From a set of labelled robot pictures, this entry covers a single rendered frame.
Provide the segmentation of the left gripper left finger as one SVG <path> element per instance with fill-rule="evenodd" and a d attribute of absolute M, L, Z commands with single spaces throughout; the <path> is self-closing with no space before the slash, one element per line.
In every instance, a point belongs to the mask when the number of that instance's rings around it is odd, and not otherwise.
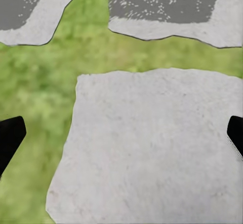
<path fill-rule="evenodd" d="M 25 136 L 22 116 L 0 121 L 0 177 Z"/>

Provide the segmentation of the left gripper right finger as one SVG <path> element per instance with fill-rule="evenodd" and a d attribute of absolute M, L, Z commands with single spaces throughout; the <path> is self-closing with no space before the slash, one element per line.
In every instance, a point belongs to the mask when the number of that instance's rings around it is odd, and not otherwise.
<path fill-rule="evenodd" d="M 229 123 L 227 134 L 237 147 L 237 149 L 241 152 L 243 156 L 243 118 L 238 116 L 231 116 Z"/>

